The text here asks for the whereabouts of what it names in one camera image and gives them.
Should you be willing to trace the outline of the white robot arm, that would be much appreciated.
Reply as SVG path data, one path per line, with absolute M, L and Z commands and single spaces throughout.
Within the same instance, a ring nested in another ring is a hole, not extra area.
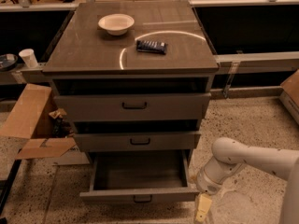
M 202 224 L 212 204 L 211 196 L 223 182 L 246 165 L 287 181 L 278 224 L 299 224 L 299 151 L 247 146 L 221 137 L 212 147 L 211 159 L 200 169 L 196 186 L 200 191 L 194 223 Z

